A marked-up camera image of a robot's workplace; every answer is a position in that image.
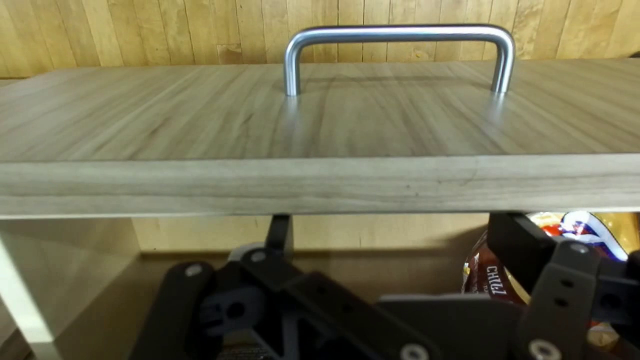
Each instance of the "black machine part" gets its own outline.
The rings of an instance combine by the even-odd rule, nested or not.
[[[203,262],[174,267],[130,359],[219,359],[224,337],[243,331],[262,345],[262,359],[283,360],[610,359],[587,345],[592,318],[613,323],[639,345],[636,262],[616,265],[580,243],[552,241],[548,257],[548,249],[535,243],[540,235],[528,233],[521,214],[496,216],[489,243],[496,254],[506,254],[506,262],[524,254],[523,244],[509,252],[515,243],[493,236],[519,235],[535,247],[526,258],[539,274],[521,268],[528,272],[524,283],[532,283],[528,309],[478,296],[368,304],[335,281],[291,265],[291,216],[274,216],[267,247],[243,254],[239,262],[221,270]]]

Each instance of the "wooden wall panel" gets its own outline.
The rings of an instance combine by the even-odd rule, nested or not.
[[[318,24],[493,23],[521,58],[640,51],[639,0],[0,0],[0,79],[75,66],[281,62]],[[304,62],[494,58],[490,44],[327,44]]]

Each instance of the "wooden table top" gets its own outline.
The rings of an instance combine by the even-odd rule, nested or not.
[[[0,89],[0,216],[640,209],[640,60],[519,62],[505,101],[490,81],[304,65],[286,99],[281,66],[45,74]]]

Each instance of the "u-shaped handle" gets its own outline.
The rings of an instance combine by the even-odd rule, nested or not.
[[[300,94],[300,52],[310,44],[335,43],[449,43],[481,40],[498,49],[493,90],[505,97],[513,79],[517,44],[509,31],[493,24],[409,24],[409,26],[320,26],[295,34],[285,52],[286,97]]]

